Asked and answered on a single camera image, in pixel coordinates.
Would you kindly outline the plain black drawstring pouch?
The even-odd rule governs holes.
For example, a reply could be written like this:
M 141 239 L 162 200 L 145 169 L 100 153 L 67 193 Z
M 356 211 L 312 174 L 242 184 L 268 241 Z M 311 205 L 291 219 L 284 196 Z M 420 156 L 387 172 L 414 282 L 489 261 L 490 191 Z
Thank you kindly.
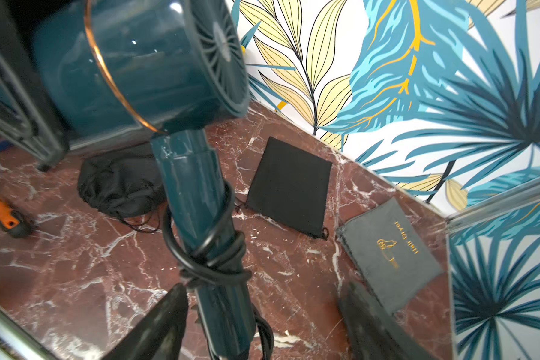
M 324 218 L 331 170 L 332 162 L 271 136 L 246 206 L 313 239 L 327 240 Z

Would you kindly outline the black hair dryer pouch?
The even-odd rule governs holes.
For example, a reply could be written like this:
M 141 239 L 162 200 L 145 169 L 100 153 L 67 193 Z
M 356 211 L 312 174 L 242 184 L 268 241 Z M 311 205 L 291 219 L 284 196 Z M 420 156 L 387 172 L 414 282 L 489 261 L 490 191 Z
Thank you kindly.
M 80 198 L 100 213 L 115 218 L 139 233 L 147 223 L 131 218 L 157 214 L 167 201 L 164 183 L 150 144 L 145 143 L 84 160 L 77 182 Z

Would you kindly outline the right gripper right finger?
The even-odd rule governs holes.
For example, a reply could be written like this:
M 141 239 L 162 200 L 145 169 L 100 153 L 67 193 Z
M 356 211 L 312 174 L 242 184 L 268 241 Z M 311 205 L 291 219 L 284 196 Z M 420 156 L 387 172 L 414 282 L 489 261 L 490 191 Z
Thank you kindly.
M 343 285 L 338 307 L 354 359 L 432 359 L 364 285 Z

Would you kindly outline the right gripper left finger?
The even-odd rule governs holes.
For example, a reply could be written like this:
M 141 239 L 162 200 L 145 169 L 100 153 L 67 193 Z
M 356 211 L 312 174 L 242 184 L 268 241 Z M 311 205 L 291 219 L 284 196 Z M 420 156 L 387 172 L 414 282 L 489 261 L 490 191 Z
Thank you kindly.
M 104 356 L 105 359 L 177 359 L 188 317 L 186 287 L 178 283 Z

